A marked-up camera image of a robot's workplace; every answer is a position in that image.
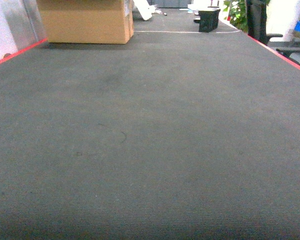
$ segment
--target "desk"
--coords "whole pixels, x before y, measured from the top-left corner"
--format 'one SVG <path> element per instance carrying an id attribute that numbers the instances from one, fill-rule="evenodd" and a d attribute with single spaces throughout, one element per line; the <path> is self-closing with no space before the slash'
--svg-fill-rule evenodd
<path id="1" fill-rule="evenodd" d="M 300 70 L 166 12 L 0 65 L 0 236 L 300 239 Z"/>

